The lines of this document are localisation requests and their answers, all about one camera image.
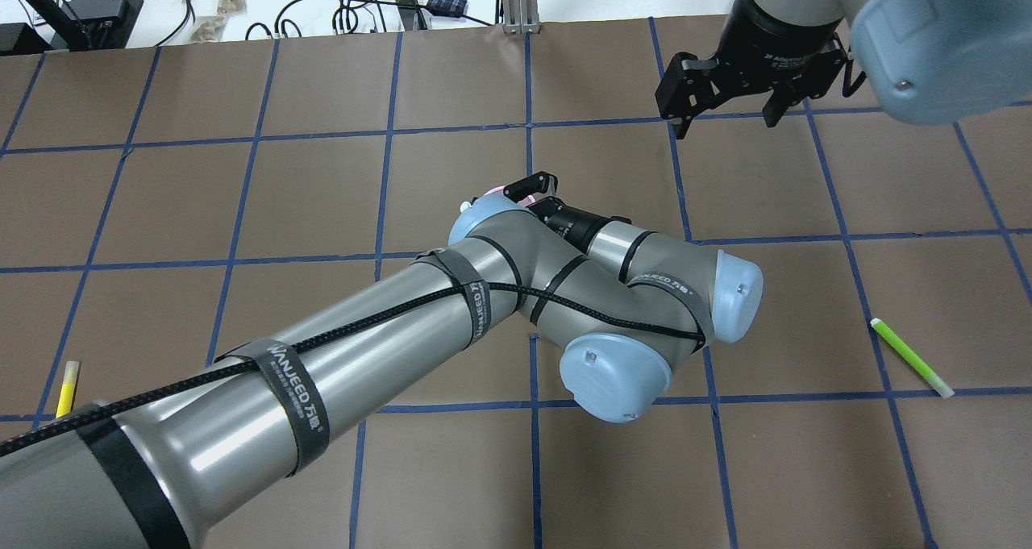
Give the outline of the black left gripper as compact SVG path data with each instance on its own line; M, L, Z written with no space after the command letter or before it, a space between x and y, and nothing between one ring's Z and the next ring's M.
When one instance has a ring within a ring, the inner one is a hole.
M533 198L526 205L541 223L580 252L589 250L596 234L609 223L630 223L624 216L603 216L578 209L556 196L558 177L549 172L535 172L504 186L504 196L520 203Z

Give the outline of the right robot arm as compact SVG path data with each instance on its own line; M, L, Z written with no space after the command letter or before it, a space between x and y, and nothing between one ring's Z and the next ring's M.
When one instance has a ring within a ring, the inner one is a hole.
M1029 96L1030 20L1031 0L734 0L711 56L671 58L657 111L683 139L697 116L765 96L774 127L842 78L899 122L955 123Z

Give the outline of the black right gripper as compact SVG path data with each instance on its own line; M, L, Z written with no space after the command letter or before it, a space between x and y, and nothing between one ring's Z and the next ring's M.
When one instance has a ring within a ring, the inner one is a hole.
M743 64L730 61L743 57ZM732 53L700 58L679 51L668 62L655 91L657 111L671 123L675 140L683 140L694 119L725 105L733 98L766 96L764 124L773 129L793 106L807 98L823 98L839 74L851 75L854 60L837 35L813 56L782 60L768 51L733 46Z

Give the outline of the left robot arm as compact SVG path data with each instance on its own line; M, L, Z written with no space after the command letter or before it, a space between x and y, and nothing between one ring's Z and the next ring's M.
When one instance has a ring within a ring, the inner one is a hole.
M578 209L538 172L464 204L445 247L209 368L2 444L4 548L197 548L333 440L520 314L596 419L630 422L736 343L764 276L723 249Z

